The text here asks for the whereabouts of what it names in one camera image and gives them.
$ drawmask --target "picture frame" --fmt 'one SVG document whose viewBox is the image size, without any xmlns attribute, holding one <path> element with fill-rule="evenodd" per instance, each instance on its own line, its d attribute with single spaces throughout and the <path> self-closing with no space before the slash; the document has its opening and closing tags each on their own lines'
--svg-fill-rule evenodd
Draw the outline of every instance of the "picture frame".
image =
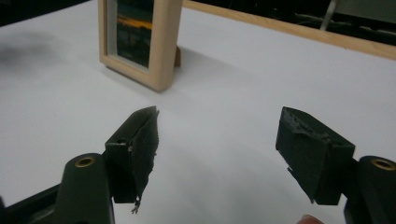
<svg viewBox="0 0 396 224">
<path fill-rule="evenodd" d="M 99 0 L 99 59 L 155 90 L 172 85 L 182 0 Z"/>
</svg>

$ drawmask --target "white tabletop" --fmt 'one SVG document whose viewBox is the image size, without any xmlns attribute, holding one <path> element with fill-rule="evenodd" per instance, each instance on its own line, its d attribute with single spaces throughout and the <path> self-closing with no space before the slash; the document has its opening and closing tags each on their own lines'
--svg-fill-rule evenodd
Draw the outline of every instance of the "white tabletop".
<svg viewBox="0 0 396 224">
<path fill-rule="evenodd" d="M 396 62 L 183 8 L 182 66 L 151 91 L 99 63 L 97 2 L 0 28 L 0 195 L 6 206 L 102 153 L 129 115 L 160 109 L 160 146 L 139 214 L 117 223 L 345 223 L 311 204 L 275 149 L 282 106 L 396 161 Z"/>
</svg>

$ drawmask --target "photo in frame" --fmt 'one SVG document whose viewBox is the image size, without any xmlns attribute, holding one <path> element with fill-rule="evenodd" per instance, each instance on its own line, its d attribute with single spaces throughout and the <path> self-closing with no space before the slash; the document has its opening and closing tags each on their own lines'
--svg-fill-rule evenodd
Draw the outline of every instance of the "photo in frame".
<svg viewBox="0 0 396 224">
<path fill-rule="evenodd" d="M 155 90 L 172 85 L 182 0 L 99 0 L 99 54 L 107 67 Z"/>
</svg>

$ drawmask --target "dark background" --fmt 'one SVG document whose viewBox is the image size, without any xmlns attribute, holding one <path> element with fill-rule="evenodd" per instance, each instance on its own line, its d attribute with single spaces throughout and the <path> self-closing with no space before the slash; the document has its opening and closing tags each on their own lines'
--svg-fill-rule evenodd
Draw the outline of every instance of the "dark background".
<svg viewBox="0 0 396 224">
<path fill-rule="evenodd" d="M 192 0 L 319 29 L 331 0 Z M 396 46 L 396 24 L 334 13 L 327 31 Z"/>
<path fill-rule="evenodd" d="M 89 0 L 10 0 L 0 1 L 0 26 L 24 21 Z"/>
</svg>

